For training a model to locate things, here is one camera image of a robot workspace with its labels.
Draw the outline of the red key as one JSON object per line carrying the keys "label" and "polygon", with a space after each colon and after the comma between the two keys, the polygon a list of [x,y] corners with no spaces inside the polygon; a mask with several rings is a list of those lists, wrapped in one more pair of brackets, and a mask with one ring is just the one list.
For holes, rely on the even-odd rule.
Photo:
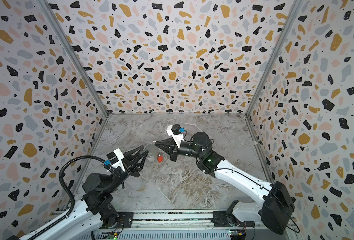
{"label": "red key", "polygon": [[158,153],[158,155],[157,155],[157,160],[158,160],[159,163],[161,163],[161,162],[163,161],[163,155],[162,155],[162,153]]}

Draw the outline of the metal keyring plate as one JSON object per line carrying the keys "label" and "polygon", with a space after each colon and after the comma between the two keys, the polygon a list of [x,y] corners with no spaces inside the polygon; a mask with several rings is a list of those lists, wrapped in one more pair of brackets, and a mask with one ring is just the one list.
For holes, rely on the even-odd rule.
{"label": "metal keyring plate", "polygon": [[151,142],[149,145],[145,147],[145,150],[149,152],[155,159],[156,163],[159,163],[159,157],[161,157],[161,161],[163,160],[163,155],[161,150],[155,145],[156,141]]}

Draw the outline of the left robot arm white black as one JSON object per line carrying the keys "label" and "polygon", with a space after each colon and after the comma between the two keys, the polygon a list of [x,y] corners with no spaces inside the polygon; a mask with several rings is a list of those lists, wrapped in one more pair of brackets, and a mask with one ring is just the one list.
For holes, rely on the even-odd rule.
{"label": "left robot arm white black", "polygon": [[[107,159],[96,156],[75,157],[66,162],[59,172],[59,183],[70,198],[68,210],[46,225],[21,237],[23,240],[73,240],[101,227],[109,228],[123,224],[112,205],[113,192],[124,187],[129,176],[139,177],[144,167],[148,151],[144,146],[123,153],[116,149]],[[84,195],[76,201],[64,181],[65,170],[72,163],[83,159],[96,160],[103,164],[107,174],[92,173],[82,185]]]}

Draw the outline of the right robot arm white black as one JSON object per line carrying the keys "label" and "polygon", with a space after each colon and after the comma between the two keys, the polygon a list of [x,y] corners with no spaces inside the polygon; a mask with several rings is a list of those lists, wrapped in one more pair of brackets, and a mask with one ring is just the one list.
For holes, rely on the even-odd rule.
{"label": "right robot arm white black", "polygon": [[169,136],[154,144],[169,154],[170,160],[175,162],[178,156],[194,158],[204,174],[231,184],[254,200],[253,207],[234,201],[228,207],[226,216],[230,224],[261,222],[278,235],[283,235],[289,228],[294,203],[283,183],[277,181],[272,184],[237,168],[212,149],[213,140],[205,132],[194,134],[189,141],[184,139],[183,134],[170,132]]}

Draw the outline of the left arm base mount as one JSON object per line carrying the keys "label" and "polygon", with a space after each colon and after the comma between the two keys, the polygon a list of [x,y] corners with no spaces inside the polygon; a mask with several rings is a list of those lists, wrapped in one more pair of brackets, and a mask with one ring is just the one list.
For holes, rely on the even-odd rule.
{"label": "left arm base mount", "polygon": [[130,229],[134,219],[134,212],[122,212],[116,211],[115,208],[102,208],[97,211],[96,215],[99,216],[99,220],[102,222],[100,229]]}

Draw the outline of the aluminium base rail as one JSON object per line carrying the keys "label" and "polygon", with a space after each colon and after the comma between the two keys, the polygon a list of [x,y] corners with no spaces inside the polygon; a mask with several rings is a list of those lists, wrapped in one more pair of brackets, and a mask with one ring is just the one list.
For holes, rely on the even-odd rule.
{"label": "aluminium base rail", "polygon": [[125,231],[199,231],[267,229],[261,220],[230,222],[230,214],[223,209],[204,210],[118,210]]}

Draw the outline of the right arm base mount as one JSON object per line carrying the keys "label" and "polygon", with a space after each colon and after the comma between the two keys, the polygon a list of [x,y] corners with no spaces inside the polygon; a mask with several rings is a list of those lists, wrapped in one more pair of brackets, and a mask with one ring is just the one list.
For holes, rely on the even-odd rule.
{"label": "right arm base mount", "polygon": [[256,203],[243,203],[233,201],[224,211],[213,211],[213,219],[216,228],[220,227],[253,227],[260,220],[259,206]]}

